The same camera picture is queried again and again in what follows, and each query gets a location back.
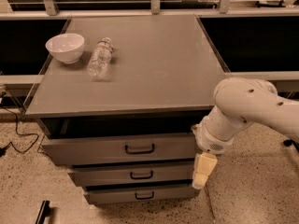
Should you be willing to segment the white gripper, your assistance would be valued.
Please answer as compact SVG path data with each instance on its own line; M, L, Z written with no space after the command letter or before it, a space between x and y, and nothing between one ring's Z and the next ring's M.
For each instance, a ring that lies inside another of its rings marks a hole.
M204 117L199 124L191 127L197 146L204 151L201 154L197 154L194 160L192 186L195 189L201 189L205 186L218 162L215 155L222 154L234 142L233 138L230 138L228 141L222 141L220 138L212 135L206 124L207 117Z

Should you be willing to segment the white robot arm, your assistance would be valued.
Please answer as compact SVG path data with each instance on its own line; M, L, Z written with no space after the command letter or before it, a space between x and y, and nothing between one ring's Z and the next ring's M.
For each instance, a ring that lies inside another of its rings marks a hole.
M229 77L214 90L214 107L192 126L196 144L192 186L201 189L214 170L217 156L234 142L234 136L252 123L260 123L299 142L299 102L278 95L275 86L261 79Z

